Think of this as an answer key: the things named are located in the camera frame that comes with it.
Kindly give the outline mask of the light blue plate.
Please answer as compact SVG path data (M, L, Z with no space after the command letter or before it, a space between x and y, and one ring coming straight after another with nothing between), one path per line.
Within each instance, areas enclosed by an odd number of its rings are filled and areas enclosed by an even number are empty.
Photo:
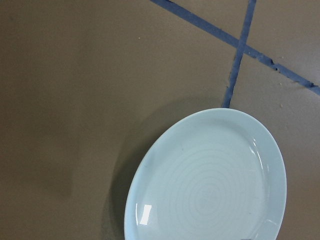
M191 114L149 148L124 212L127 240L275 240L287 198L281 151L235 109Z

